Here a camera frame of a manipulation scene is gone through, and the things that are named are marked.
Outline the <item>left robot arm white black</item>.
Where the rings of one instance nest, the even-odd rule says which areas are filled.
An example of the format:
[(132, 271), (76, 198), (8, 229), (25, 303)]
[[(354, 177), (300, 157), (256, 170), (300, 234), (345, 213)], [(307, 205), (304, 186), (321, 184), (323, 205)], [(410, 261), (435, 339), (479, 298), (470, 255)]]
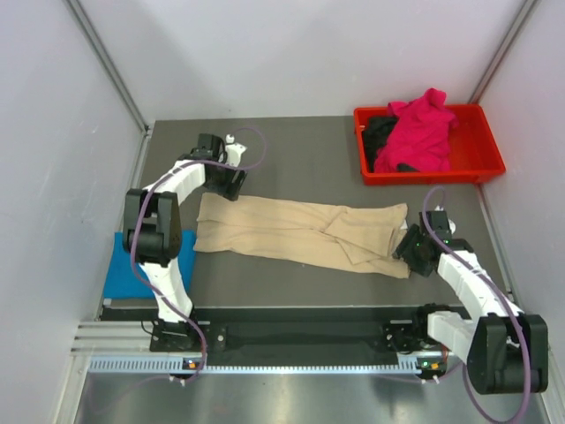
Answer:
[(169, 339), (181, 350), (198, 344), (200, 329), (189, 322), (193, 303), (178, 264), (183, 244), (180, 206), (201, 187), (235, 201), (247, 175), (239, 167), (246, 150), (232, 134), (222, 138), (201, 133), (197, 146), (154, 183), (125, 195), (123, 249), (134, 275), (153, 292), (158, 318), (173, 323)]

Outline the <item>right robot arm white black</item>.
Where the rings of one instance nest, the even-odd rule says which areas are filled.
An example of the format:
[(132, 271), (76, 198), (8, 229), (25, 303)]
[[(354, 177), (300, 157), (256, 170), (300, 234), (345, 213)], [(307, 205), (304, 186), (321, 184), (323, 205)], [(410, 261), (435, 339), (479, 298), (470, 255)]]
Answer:
[(418, 307), (409, 331), (416, 348), (447, 347), (466, 366), (479, 394), (541, 393), (548, 386), (548, 329), (538, 314), (527, 314), (491, 288), (471, 245), (454, 238), (443, 210), (427, 211), (418, 224), (403, 224), (393, 252), (410, 271), (446, 282), (469, 315), (434, 303)]

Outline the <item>beige t shirt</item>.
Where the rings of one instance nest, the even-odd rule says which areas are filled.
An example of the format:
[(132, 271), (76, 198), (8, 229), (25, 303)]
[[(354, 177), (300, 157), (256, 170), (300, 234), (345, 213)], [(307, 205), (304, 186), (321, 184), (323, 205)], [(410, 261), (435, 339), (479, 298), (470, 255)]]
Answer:
[(409, 268), (393, 252), (407, 232), (407, 213), (404, 203), (351, 208), (205, 193), (194, 248), (405, 279)]

